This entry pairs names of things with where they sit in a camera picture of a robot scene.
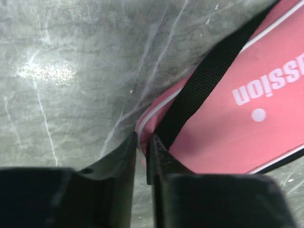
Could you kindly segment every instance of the white trim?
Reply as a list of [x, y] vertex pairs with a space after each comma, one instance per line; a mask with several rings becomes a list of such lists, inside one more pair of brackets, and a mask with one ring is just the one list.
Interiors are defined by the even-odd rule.
[[[285, 21], [288, 17], [290, 17], [293, 13], [295, 13], [298, 9], [300, 9], [302, 6], [304, 5], [304, 0], [301, 0], [300, 2], [298, 2], [295, 6], [293, 6], [288, 12], [286, 12], [283, 16], [281, 16], [278, 20], [276, 20], [273, 24], [271, 24], [270, 26], [268, 26], [265, 30], [263, 30], [261, 33], [259, 33], [257, 36], [255, 36], [253, 39], [251, 39], [250, 41], [248, 41], [245, 46], [243, 47], [243, 49], [240, 51], [243, 52], [244, 50], [246, 50], [247, 48], [249, 48], [251, 45], [253, 45], [254, 43], [256, 43], [257, 41], [259, 41], [262, 37], [264, 37], [265, 35], [267, 35], [269, 32], [271, 32], [274, 28], [276, 28], [278, 25], [280, 25], [283, 21]], [[147, 122], [149, 121], [149, 119], [156, 113], [158, 112], [162, 107], [164, 107], [168, 102], [170, 102], [173, 98], [175, 98], [177, 96], [177, 94], [182, 90], [179, 89], [176, 92], [174, 92], [173, 94], [171, 94], [170, 96], [168, 96], [166, 99], [164, 99], [162, 102], [160, 102], [155, 108], [153, 108], [151, 110], [151, 112], [142, 120], [141, 124], [138, 126], [137, 129], [137, 147], [138, 150], [141, 154], [143, 154], [142, 151], [142, 147], [141, 147], [141, 135], [143, 132], [143, 128], [144, 126], [147, 124]], [[139, 118], [139, 120], [142, 118], [142, 116], [144, 114], [146, 114], [148, 110], [146, 110], [141, 117]], [[265, 168], [267, 168], [268, 166], [279, 162], [280, 160], [298, 152], [299, 150], [304, 149], [304, 145], [297, 147], [293, 150], [291, 150], [289, 153], [284, 154], [283, 156], [271, 161], [270, 163], [267, 163], [253, 171], [251, 171], [250, 173], [257, 173]]]

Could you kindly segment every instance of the bag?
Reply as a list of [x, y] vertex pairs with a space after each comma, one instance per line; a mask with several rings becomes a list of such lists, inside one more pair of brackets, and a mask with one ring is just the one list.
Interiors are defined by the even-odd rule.
[[304, 0], [274, 5], [154, 101], [136, 126], [140, 152], [148, 158], [154, 133], [191, 171], [225, 174], [264, 173], [303, 155]]

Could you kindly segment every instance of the pink bag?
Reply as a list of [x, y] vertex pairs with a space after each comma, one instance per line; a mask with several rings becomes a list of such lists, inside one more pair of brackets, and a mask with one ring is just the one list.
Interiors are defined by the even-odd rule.
[[[188, 76], [158, 97], [137, 123], [139, 151], [146, 153], [152, 133], [157, 133], [166, 114], [165, 121], [171, 124], [162, 125], [162, 129], [177, 131], [181, 125], [181, 130], [172, 140], [166, 139], [165, 133], [159, 137], [169, 152], [195, 173], [257, 173], [302, 156], [303, 5], [304, 0], [282, 0], [272, 9], [185, 124], [178, 117], [167, 117], [187, 112], [184, 106], [172, 103], [177, 95], [192, 93], [187, 98], [192, 105], [208, 83], [200, 87], [192, 82], [192, 87], [186, 88]], [[222, 63], [215, 64], [212, 72], [221, 67]]]

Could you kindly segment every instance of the pink fabric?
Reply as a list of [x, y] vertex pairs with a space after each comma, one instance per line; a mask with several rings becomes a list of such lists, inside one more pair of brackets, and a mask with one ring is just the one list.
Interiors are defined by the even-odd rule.
[[[297, 2], [281, 1], [258, 32]], [[304, 144], [303, 21], [302, 7], [239, 54], [181, 130], [170, 148], [175, 158], [196, 173], [246, 173]], [[186, 80], [161, 95], [138, 125]], [[143, 152], [172, 101], [145, 124], [141, 133]]]

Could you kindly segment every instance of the gray surface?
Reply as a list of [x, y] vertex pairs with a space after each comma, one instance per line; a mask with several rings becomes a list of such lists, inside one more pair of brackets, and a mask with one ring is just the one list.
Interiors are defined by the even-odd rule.
[[[270, 2], [0, 0], [1, 166], [96, 161], [183, 70]], [[273, 173], [298, 219], [301, 172], [298, 162]], [[133, 227], [152, 227], [141, 165], [134, 194]]]

